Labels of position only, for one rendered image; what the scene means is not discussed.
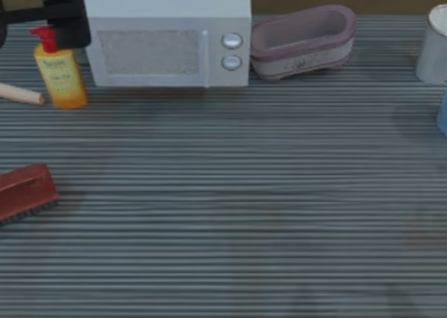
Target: red brush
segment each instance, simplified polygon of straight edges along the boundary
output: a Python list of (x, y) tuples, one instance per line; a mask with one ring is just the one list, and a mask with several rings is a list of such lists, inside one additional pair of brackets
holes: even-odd
[(59, 194), (45, 164), (0, 175), (0, 227), (57, 204)]

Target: brush bristles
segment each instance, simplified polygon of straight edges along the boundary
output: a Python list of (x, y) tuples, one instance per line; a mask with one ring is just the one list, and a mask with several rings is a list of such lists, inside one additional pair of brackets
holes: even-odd
[(22, 220), (26, 217), (29, 217), (29, 216), (37, 215), (41, 211), (44, 211), (49, 208), (53, 208), (53, 207), (57, 206), (57, 204), (58, 204), (58, 201), (50, 201), (49, 203), (38, 206), (37, 208), (33, 208), (33, 209), (27, 210), (25, 212), (17, 213), (16, 215), (13, 215), (12, 217), (1, 220), (0, 227), (19, 222), (20, 220)]

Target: table surface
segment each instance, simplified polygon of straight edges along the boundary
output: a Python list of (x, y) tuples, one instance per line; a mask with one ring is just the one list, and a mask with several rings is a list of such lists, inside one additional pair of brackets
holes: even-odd
[[(29, 27), (2, 82), (45, 91)], [(246, 89), (0, 101), (0, 171), (47, 163), (59, 207), (0, 229), (2, 317), (445, 317), (441, 87), (421, 17), (362, 17), (338, 71)]]

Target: rolling pin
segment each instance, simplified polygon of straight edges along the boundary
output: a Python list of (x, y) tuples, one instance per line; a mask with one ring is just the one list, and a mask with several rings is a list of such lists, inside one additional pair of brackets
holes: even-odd
[(0, 83), (0, 98), (31, 105), (45, 105), (43, 94), (2, 83)]

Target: table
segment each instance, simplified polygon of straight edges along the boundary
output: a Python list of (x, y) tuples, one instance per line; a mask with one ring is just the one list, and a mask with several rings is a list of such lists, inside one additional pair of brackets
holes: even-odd
[[(59, 207), (0, 230), (2, 317), (445, 317), (443, 89), (422, 17), (361, 17), (338, 71), (246, 89), (0, 102), (0, 171), (52, 170)], [(45, 91), (29, 26), (2, 82)]]

